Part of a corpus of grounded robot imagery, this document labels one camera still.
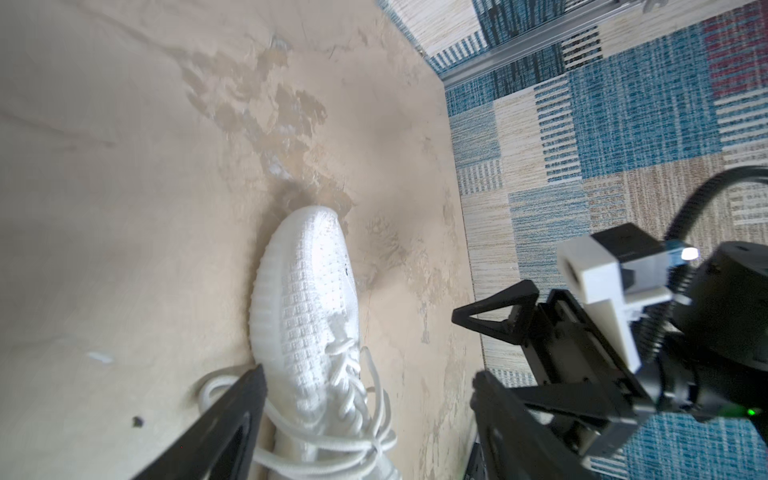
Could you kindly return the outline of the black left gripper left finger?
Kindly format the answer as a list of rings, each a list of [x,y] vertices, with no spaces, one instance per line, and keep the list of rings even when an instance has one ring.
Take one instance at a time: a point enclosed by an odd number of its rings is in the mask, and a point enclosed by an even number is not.
[[[261,366],[246,371],[137,479],[246,479],[249,476],[267,382]]]

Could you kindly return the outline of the white shoelace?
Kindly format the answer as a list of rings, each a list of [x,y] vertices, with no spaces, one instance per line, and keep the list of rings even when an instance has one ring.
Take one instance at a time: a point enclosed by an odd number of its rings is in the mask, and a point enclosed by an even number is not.
[[[264,414],[274,446],[253,461],[273,479],[399,479],[388,453],[397,442],[389,396],[367,348],[348,335],[264,362]]]

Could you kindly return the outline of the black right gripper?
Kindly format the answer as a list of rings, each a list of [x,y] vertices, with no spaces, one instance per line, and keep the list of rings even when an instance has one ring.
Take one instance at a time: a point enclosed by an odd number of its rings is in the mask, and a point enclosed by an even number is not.
[[[453,310],[454,325],[521,346],[537,381],[522,395],[580,457],[611,457],[655,412],[646,390],[563,290],[540,302],[530,280]]]

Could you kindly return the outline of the white sneaker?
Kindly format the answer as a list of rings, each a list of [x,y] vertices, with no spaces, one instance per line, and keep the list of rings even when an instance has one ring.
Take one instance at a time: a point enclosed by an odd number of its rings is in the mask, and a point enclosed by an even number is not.
[[[251,350],[258,365],[284,367],[293,355],[343,335],[364,347],[344,234],[333,210],[304,207],[282,221],[261,258],[250,305]]]

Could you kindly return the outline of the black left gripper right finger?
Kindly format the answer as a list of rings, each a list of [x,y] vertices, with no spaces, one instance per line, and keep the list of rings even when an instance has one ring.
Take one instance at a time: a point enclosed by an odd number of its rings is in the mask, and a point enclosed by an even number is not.
[[[576,455],[487,371],[472,381],[470,406],[488,479],[593,479]]]

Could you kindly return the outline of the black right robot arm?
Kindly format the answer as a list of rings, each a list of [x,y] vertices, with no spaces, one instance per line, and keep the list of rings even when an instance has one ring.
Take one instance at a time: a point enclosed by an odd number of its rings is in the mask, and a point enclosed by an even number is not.
[[[626,224],[558,249],[562,289],[521,281],[457,308],[458,326],[522,348],[531,387],[474,381],[484,453],[531,465],[615,453],[658,413],[751,422],[767,432],[767,249],[696,249]]]

